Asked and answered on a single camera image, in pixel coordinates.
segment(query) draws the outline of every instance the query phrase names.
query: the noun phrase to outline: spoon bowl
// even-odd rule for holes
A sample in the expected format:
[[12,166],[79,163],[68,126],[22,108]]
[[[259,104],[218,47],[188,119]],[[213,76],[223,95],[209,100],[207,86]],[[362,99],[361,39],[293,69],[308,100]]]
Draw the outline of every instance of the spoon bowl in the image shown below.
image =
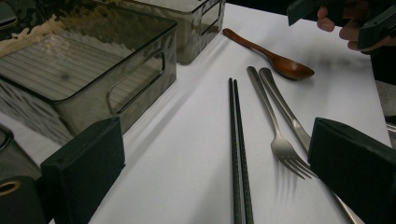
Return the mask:
[[222,32],[225,36],[227,36],[234,42],[249,49],[255,49],[258,52],[264,54],[269,60],[270,64],[274,67],[274,69],[283,77],[293,80],[299,80],[307,77],[312,77],[315,74],[315,72],[309,67],[301,63],[297,63],[291,59],[277,55],[268,49],[254,44],[228,28],[223,29]]

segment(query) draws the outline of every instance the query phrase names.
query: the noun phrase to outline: hand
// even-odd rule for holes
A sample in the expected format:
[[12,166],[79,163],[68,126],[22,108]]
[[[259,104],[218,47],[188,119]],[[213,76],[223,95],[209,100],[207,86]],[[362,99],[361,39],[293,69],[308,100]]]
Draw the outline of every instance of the hand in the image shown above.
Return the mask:
[[[388,36],[368,49],[358,49],[359,29],[366,20],[368,8],[369,5],[367,1],[346,0],[344,18],[349,19],[349,22],[340,30],[340,38],[348,41],[347,46],[350,49],[359,51],[370,51],[382,46],[396,46],[396,38],[390,38],[390,36]],[[327,18],[327,15],[328,9],[325,6],[321,6],[318,10],[317,25],[318,28],[323,31],[332,32],[335,24]]]

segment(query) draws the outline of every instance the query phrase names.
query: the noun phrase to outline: wooden spoon handle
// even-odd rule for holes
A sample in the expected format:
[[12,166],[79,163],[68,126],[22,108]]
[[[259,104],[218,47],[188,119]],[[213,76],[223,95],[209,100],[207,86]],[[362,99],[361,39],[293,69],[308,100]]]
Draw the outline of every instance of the wooden spoon handle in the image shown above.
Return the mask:
[[228,38],[230,38],[231,40],[233,40],[234,42],[236,42],[242,46],[245,46],[250,49],[255,49],[255,50],[265,54],[265,56],[267,56],[268,58],[272,58],[274,56],[273,52],[255,44],[255,43],[252,43],[252,42],[246,40],[244,37],[236,34],[234,31],[230,30],[229,28],[223,29],[222,32],[225,36],[227,36]]

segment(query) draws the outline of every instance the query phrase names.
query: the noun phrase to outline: chopstick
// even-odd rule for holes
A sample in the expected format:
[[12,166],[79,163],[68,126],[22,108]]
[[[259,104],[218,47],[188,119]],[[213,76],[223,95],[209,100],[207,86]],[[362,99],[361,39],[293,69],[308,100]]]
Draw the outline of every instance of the chopstick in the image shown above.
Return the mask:
[[[244,132],[242,128],[241,108],[239,104],[239,93],[237,81],[229,79],[230,91],[230,114],[231,114],[231,141],[232,141],[232,169],[233,169],[233,223],[242,223],[242,205],[244,205],[245,221],[253,224],[253,209],[251,205],[250,186],[248,183],[248,165],[245,149]],[[239,185],[239,155],[241,158],[243,201],[241,202],[241,188]]]

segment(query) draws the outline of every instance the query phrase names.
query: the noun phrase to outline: table surface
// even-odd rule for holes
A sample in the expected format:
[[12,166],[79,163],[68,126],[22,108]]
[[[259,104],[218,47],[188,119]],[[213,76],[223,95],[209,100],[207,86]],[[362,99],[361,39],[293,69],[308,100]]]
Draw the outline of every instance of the table surface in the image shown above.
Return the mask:
[[[223,28],[316,73],[285,79],[263,56],[218,34],[192,64],[177,66],[177,81],[124,135],[126,166],[91,223],[233,222],[229,77],[239,86],[256,223],[347,223],[320,180],[302,180],[274,158],[271,120],[246,68],[273,70],[308,133],[316,117],[334,119],[390,146],[370,58],[347,49],[339,28],[325,33],[312,21],[289,27],[285,16],[246,7],[226,4]],[[273,106],[281,132],[306,159]],[[4,114],[0,120],[37,163],[60,147]]]

